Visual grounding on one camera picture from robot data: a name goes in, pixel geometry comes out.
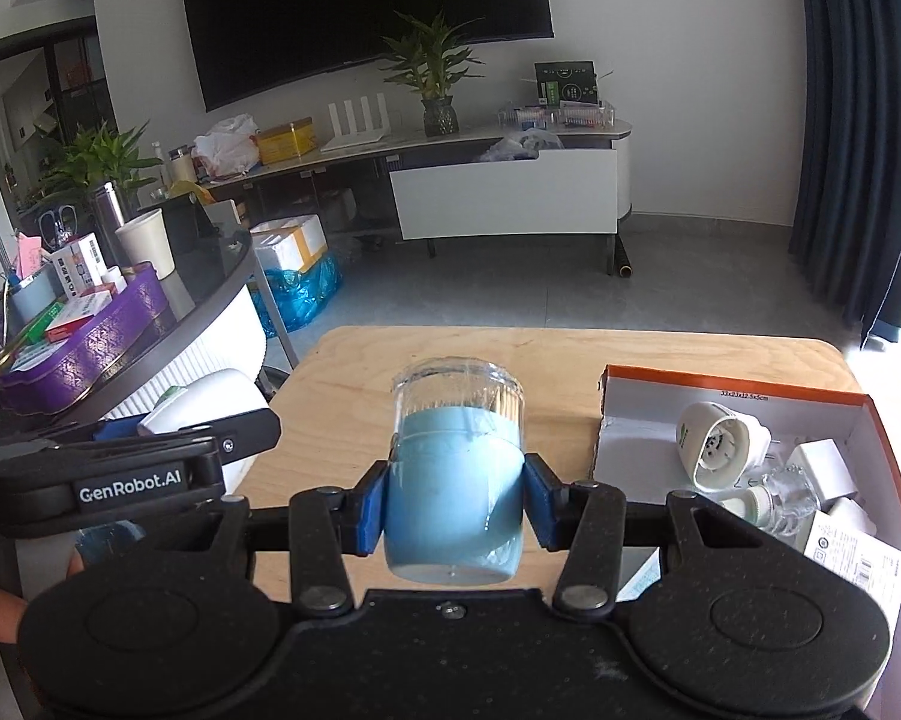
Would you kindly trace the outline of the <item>white paper cup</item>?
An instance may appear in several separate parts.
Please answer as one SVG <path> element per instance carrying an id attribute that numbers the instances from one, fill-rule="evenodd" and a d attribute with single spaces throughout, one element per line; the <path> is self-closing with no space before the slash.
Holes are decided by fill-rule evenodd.
<path id="1" fill-rule="evenodd" d="M 158 280 L 164 280 L 176 270 L 161 208 L 146 210 L 143 215 L 122 224 L 115 236 L 130 265 L 149 263 Z"/>

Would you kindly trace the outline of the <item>round side table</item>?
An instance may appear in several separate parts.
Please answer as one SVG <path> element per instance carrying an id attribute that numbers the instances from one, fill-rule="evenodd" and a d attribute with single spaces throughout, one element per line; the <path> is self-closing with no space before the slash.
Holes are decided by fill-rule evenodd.
<path id="1" fill-rule="evenodd" d="M 125 288 L 58 343 L 42 338 L 45 310 L 11 335 L 0 317 L 0 439 L 142 415 L 172 383 L 221 369 L 259 377 L 267 340 L 247 283 L 267 280 L 250 232 L 211 232 L 174 259 L 164 280 L 125 268 Z"/>

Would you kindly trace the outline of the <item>white plastic bag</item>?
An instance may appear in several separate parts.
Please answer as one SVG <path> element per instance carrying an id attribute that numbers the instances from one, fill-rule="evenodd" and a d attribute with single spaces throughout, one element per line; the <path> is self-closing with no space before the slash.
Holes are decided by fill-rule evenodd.
<path id="1" fill-rule="evenodd" d="M 194 154 L 211 179 L 247 174 L 260 163 L 257 133 L 259 127 L 252 115 L 229 117 L 195 138 Z"/>

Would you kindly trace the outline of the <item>blue toothpick jar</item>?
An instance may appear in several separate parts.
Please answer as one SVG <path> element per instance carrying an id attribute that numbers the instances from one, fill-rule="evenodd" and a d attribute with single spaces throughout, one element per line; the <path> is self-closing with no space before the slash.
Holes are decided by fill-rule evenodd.
<path id="1" fill-rule="evenodd" d="M 437 358 L 394 382 L 384 550 L 412 582 L 514 577 L 524 551 L 524 388 L 493 362 Z"/>

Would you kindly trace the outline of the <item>white router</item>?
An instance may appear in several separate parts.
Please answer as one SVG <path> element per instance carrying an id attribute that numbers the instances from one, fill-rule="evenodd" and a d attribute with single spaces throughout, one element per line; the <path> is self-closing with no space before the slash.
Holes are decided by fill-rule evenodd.
<path id="1" fill-rule="evenodd" d="M 352 99 L 345 99 L 341 104 L 330 103 L 329 115 L 332 138 L 320 147 L 322 153 L 374 145 L 392 132 L 391 117 L 384 93 L 376 94 L 376 112 L 371 109 L 371 99 L 368 96 L 361 96 L 358 109 Z"/>

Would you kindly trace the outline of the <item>yellow box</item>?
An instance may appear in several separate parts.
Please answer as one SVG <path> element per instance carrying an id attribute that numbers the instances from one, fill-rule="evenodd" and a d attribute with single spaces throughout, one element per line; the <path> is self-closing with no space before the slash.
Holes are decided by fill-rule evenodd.
<path id="1" fill-rule="evenodd" d="M 297 160 L 317 149 L 314 121 L 311 117 L 304 117 L 289 124 L 262 130 L 254 137 L 254 142 L 259 150 L 259 160 L 264 166 Z"/>

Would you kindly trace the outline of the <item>white product box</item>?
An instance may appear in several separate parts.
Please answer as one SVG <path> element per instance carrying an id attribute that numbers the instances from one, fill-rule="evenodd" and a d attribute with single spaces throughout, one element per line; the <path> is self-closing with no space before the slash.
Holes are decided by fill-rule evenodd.
<path id="1" fill-rule="evenodd" d="M 816 512 L 802 554 L 852 585 L 880 606 L 890 632 L 901 610 L 901 551 L 859 528 Z"/>

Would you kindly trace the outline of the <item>dark blue curtain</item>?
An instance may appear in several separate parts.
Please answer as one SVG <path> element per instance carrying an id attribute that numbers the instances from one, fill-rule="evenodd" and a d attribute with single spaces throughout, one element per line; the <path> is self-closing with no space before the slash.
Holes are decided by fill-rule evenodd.
<path id="1" fill-rule="evenodd" d="M 803 0 L 807 84 L 789 252 L 864 341 L 901 335 L 901 0 Z"/>

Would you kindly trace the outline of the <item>white yellow carton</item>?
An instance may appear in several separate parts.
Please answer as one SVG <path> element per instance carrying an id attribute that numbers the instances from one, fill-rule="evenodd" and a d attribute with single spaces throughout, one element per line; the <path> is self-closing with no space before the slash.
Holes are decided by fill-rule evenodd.
<path id="1" fill-rule="evenodd" d="M 317 215 L 265 221 L 250 229 L 263 270 L 306 273 L 325 252 L 327 239 Z"/>

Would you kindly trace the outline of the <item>white plug heater in box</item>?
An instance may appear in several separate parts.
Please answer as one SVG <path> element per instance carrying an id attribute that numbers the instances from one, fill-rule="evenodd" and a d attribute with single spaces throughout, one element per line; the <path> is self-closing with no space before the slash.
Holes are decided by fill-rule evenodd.
<path id="1" fill-rule="evenodd" d="M 764 460 L 771 433 L 752 415 L 715 401 L 697 401 L 681 413 L 675 442 L 691 484 L 718 493 L 734 488 L 748 468 Z"/>

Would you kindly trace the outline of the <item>purple tray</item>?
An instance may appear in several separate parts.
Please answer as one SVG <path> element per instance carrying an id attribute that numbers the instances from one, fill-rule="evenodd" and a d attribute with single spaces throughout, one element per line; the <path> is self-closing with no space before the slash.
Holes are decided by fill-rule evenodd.
<path id="1" fill-rule="evenodd" d="M 176 325 L 149 263 L 124 268 L 127 286 L 70 338 L 26 371 L 11 365 L 23 351 L 18 335 L 0 353 L 0 405 L 18 416 L 60 415 L 96 385 L 114 379 Z"/>

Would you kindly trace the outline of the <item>white plug heater green button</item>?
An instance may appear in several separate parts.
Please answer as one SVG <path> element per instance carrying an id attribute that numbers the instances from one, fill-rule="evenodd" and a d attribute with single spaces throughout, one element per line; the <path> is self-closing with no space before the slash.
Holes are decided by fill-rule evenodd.
<path id="1" fill-rule="evenodd" d="M 153 410 L 138 422 L 137 434 L 160 436 L 177 433 L 185 427 L 242 418 L 267 410 L 267 401 L 249 377 L 236 369 L 221 369 L 206 374 L 187 387 L 169 390 Z"/>

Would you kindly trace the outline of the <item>orange cardboard box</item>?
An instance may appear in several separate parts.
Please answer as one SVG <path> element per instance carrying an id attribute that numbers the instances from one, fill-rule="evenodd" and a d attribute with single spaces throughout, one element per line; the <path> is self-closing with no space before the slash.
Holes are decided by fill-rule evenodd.
<path id="1" fill-rule="evenodd" d="M 901 473 L 873 400 L 633 366 L 602 388 L 595 479 L 704 494 L 866 590 L 893 645 L 869 712 L 901 718 Z"/>

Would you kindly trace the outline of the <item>white tv cabinet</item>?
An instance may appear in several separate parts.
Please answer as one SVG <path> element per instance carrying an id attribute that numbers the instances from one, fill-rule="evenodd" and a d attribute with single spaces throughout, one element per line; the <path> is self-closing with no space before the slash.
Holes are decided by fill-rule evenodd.
<path id="1" fill-rule="evenodd" d="M 629 147 L 633 125 L 555 127 L 558 149 L 528 160 L 482 161 L 506 137 L 496 124 L 449 137 L 392 133 L 369 145 L 313 151 L 211 182 L 215 199 L 260 192 L 265 181 L 296 176 L 313 181 L 334 169 L 357 169 L 386 179 L 398 229 L 407 241 L 436 252 L 439 239 L 489 236 L 599 236 L 605 271 L 617 273 L 623 250 L 620 223 L 631 211 Z"/>

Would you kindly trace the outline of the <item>green black box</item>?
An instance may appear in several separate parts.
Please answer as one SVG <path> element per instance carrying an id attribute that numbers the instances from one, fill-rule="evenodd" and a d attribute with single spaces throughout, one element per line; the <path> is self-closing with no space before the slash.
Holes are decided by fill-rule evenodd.
<path id="1" fill-rule="evenodd" d="M 597 104 L 599 82 L 592 60 L 558 60 L 535 64 L 538 103 L 558 107 L 561 103 Z"/>

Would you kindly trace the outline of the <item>blue plastic bag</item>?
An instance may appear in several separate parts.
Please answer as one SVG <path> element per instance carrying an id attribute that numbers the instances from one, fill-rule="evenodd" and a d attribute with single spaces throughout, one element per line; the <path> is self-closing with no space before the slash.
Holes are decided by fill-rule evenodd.
<path id="1" fill-rule="evenodd" d="M 288 333 L 309 325 L 343 284 L 343 273 L 334 254 L 323 254 L 307 271 L 265 268 L 263 275 Z"/>

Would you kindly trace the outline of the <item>clear glass refill bottle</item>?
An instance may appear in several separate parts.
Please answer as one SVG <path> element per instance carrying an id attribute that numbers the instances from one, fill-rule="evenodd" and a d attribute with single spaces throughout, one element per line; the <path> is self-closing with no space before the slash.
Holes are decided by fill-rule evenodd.
<path id="1" fill-rule="evenodd" d="M 821 509 L 807 480 L 786 465 L 755 468 L 716 500 L 726 511 L 782 541 L 792 541 Z"/>

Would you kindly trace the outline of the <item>potted bamboo plant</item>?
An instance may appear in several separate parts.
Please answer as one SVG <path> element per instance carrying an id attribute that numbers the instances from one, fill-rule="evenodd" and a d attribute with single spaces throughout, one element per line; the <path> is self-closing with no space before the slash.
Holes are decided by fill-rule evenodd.
<path id="1" fill-rule="evenodd" d="M 384 36 L 384 82 L 406 86 L 418 94 L 426 137 L 459 133 L 452 88 L 465 78 L 480 78 L 475 67 L 482 65 L 464 41 L 470 21 L 451 25 L 441 13 L 431 21 L 400 11 L 397 16 L 407 25 L 407 32 L 402 37 Z"/>

